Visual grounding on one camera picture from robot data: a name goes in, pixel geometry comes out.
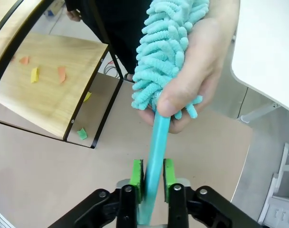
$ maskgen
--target floor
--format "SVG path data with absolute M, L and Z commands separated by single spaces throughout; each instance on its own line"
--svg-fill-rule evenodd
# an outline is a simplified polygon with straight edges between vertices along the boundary
M 99 41 L 82 22 L 70 21 L 65 15 L 65 10 L 53 18 L 42 16 L 32 30 L 44 34 Z M 272 101 L 251 89 L 248 89 L 245 95 L 247 87 L 238 83 L 231 75 L 230 65 L 233 49 L 234 43 L 230 46 L 221 81 L 210 108 L 235 119 L 239 113 L 249 113 Z M 111 56 L 108 54 L 99 72 L 103 73 L 104 68 L 111 61 Z M 112 69 L 107 74 L 116 76 L 116 70 Z M 279 108 L 249 123 L 249 126 L 254 129 L 254 137 L 233 203 L 257 220 L 268 192 L 272 174 L 279 170 L 284 142 L 289 143 L 289 112 L 284 108 Z M 289 175 L 284 175 L 279 195 L 289 197 Z

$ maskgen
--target screw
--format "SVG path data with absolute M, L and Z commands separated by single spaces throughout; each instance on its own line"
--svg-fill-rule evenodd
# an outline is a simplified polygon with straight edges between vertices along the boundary
M 127 187 L 125 188 L 125 191 L 126 191 L 126 192 L 131 192 L 131 191 L 132 191 L 132 188 L 131 188 L 130 186 L 127 186 Z
M 105 192 L 105 191 L 102 191 L 101 193 L 99 193 L 99 197 L 100 197 L 100 198 L 106 197 L 106 192 Z
M 208 191 L 206 190 L 206 189 L 201 189 L 200 190 L 200 194 L 202 194 L 202 195 L 205 195 L 205 194 L 207 194 L 208 193 Z
M 182 189 L 182 187 L 180 186 L 180 185 L 175 185 L 174 186 L 174 190 L 175 191 L 179 191 L 179 190 L 181 190 Z

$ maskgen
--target white table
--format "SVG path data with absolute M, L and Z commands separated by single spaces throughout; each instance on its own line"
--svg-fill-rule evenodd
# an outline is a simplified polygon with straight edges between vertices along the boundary
M 241 0 L 232 72 L 275 102 L 241 120 L 247 123 L 280 106 L 289 110 L 289 0 Z

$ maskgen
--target sticky note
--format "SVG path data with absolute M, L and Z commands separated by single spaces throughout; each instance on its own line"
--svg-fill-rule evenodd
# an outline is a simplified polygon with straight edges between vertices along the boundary
M 86 97 L 84 98 L 84 101 L 83 101 L 83 102 L 87 101 L 91 95 L 92 95 L 92 93 L 91 93 L 91 92 L 88 92 L 87 95 L 86 95 Z
M 39 70 L 38 70 L 38 67 L 33 68 L 31 70 L 31 78 L 30 78 L 30 82 L 31 83 L 35 83 L 37 81 L 39 81 Z
M 65 66 L 58 67 L 58 74 L 59 74 L 60 83 L 64 82 L 67 77 L 66 72 L 65 72 Z
M 78 135 L 79 135 L 79 138 L 81 140 L 85 140 L 87 138 L 87 133 L 86 131 L 84 130 L 84 128 L 81 128 L 80 131 L 77 131 Z
M 29 63 L 29 57 L 28 56 L 25 56 L 23 57 L 22 59 L 20 59 L 19 61 L 21 64 L 23 65 L 27 65 Z

